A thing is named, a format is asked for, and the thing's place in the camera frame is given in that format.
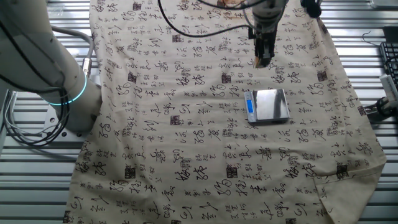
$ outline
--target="led light ring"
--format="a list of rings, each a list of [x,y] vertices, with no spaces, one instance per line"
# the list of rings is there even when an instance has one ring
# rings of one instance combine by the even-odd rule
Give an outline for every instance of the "led light ring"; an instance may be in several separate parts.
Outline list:
[[[83,92],[85,91],[86,86],[87,86],[87,76],[85,75],[85,85],[83,86],[83,89],[81,90],[81,92],[79,93],[79,95],[77,95],[76,97],[74,97],[74,99],[72,99],[72,100],[70,100],[70,101],[68,101],[68,102],[66,102],[66,103],[63,103],[63,104],[65,105],[65,104],[67,104],[67,103],[71,103],[71,102],[77,100],[77,99],[83,94]],[[51,104],[51,105],[54,105],[54,106],[61,106],[61,105],[62,105],[61,103],[50,103],[50,102],[48,102],[48,103]]]

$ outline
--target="digital scale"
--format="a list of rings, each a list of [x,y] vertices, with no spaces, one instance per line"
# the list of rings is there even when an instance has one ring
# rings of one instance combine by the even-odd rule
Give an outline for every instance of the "digital scale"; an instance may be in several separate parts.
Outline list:
[[[289,119],[285,91],[254,90],[244,92],[248,121],[251,124],[286,122]]]

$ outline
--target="black keyboard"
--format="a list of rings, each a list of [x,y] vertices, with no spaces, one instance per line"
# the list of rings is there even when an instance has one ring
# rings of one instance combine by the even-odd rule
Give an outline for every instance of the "black keyboard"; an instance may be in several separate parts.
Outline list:
[[[383,42],[380,45],[380,52],[383,63],[389,58],[398,57],[398,43]],[[386,66],[386,73],[391,76],[395,86],[398,86],[398,58],[392,59]]]

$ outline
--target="cloth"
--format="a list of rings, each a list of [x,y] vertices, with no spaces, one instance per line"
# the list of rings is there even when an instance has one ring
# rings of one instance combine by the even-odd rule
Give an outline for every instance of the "cloth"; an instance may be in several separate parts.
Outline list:
[[[241,11],[164,1],[184,32]],[[155,1],[91,0],[103,104],[64,223],[356,223],[386,157],[320,19],[289,1],[255,69],[241,28],[177,35]],[[283,88],[290,119],[251,126],[244,91]]]

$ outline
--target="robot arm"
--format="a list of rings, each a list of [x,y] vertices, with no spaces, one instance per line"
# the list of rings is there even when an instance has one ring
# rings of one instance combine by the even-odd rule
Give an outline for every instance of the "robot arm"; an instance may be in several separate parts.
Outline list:
[[[249,4],[261,0],[249,0]],[[253,6],[254,35],[249,33],[249,38],[254,39],[256,52],[256,68],[263,68],[269,65],[274,54],[277,27],[282,18],[286,4],[289,0],[268,0]],[[312,18],[321,14],[321,0],[301,0],[301,5],[306,9]]]
[[[66,128],[91,130],[100,111],[101,88],[88,78],[89,59],[83,71],[54,36],[45,0],[0,1],[0,26],[0,82],[9,90],[38,93],[58,115],[68,102]],[[50,92],[54,89],[65,93]]]

